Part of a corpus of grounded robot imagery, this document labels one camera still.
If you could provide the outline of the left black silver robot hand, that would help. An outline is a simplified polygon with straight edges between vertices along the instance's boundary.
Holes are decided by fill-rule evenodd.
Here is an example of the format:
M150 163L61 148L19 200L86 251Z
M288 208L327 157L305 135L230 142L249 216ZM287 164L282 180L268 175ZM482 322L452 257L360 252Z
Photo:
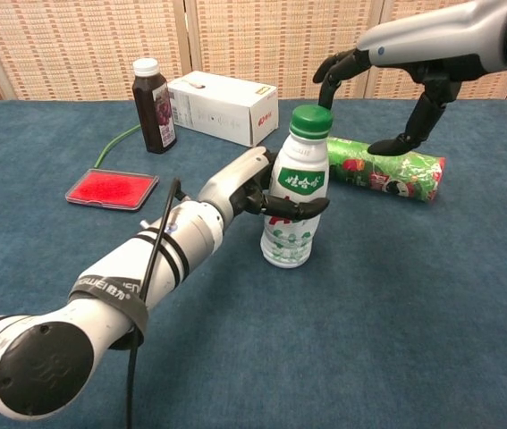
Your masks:
M229 226L235 216L248 212L301 221L321 215L329 206L328 198L308 202L264 193L269 188L276 154L266 147L254 147L237 157L212 176L199 192L198 201L213 206Z

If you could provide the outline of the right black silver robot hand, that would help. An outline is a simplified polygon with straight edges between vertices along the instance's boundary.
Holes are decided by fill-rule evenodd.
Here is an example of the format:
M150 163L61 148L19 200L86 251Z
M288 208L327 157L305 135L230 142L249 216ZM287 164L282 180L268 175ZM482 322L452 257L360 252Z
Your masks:
M376 25L318 67L319 105L331 108L341 84L371 67L404 70L424 88L404 131L368 148L404 155L427 140L463 82L507 70L507 1L468 1Z

